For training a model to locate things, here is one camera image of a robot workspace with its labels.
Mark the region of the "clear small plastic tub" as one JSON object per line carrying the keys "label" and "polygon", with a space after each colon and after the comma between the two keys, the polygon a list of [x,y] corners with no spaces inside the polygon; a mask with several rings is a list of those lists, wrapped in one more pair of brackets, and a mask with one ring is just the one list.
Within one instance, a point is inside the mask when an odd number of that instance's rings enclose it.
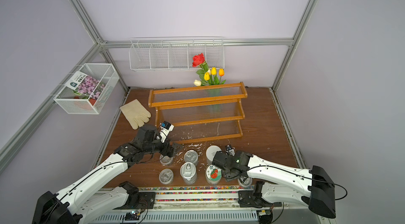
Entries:
{"label": "clear small plastic tub", "polygon": [[174,162],[174,157],[168,157],[168,156],[161,155],[159,161],[163,166],[170,166]]}

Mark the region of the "tall white Ideal jar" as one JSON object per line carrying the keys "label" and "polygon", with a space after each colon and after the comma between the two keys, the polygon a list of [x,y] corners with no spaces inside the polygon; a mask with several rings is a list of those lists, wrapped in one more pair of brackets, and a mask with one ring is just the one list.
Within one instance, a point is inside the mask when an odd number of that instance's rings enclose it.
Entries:
{"label": "tall white Ideal jar", "polygon": [[219,146],[209,146],[206,150],[206,161],[208,165],[212,164],[214,156],[217,152],[221,152],[221,148]]}

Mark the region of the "orange wooden glass shelf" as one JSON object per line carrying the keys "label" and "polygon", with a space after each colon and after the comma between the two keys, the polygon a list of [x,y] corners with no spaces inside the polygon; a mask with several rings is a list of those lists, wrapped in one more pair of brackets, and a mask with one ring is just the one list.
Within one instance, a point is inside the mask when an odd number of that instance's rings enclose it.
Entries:
{"label": "orange wooden glass shelf", "polygon": [[[155,124],[174,125],[169,138],[189,144],[239,138],[245,118],[242,100],[247,98],[243,82],[191,88],[151,90],[148,105],[155,108]],[[211,104],[222,104],[219,113],[210,113]]]}

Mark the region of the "tomato label seed jar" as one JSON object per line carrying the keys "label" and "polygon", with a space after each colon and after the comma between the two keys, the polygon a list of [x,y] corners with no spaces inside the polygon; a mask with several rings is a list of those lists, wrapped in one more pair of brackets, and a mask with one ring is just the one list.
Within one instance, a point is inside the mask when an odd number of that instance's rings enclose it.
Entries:
{"label": "tomato label seed jar", "polygon": [[221,169],[214,165],[208,166],[205,171],[205,178],[210,185],[218,185],[222,178]]}

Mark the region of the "clear tub shelf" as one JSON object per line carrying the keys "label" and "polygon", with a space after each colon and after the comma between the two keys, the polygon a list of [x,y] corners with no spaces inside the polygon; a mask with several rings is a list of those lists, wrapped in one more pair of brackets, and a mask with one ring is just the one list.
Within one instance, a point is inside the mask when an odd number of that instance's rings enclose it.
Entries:
{"label": "clear tub shelf", "polygon": [[250,177],[239,177],[238,184],[242,188],[249,188],[252,185],[253,179]]}

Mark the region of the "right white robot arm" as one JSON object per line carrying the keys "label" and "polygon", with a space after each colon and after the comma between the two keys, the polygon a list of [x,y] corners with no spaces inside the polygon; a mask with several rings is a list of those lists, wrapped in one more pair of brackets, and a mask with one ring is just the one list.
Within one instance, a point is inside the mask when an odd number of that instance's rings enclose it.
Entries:
{"label": "right white robot arm", "polygon": [[222,171],[227,182],[248,178],[257,181],[252,191],[239,191],[240,207],[259,209],[273,207],[276,203],[292,203],[306,206],[321,217],[336,218],[338,184],[322,167],[288,167],[244,151],[233,155],[217,151],[212,164]]}

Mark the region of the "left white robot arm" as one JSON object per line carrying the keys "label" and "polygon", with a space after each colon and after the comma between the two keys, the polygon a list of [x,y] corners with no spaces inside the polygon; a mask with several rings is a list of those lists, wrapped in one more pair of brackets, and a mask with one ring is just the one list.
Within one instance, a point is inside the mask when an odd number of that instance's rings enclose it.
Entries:
{"label": "left white robot arm", "polygon": [[104,213],[121,207],[148,208],[144,193],[126,181],[111,192],[92,199],[92,196],[113,178],[135,164],[142,164],[146,155],[159,153],[174,157],[182,145],[171,143],[168,135],[174,129],[169,122],[160,128],[145,124],[131,142],[119,146],[109,157],[84,177],[57,193],[47,191],[37,201],[34,224],[87,224]]}

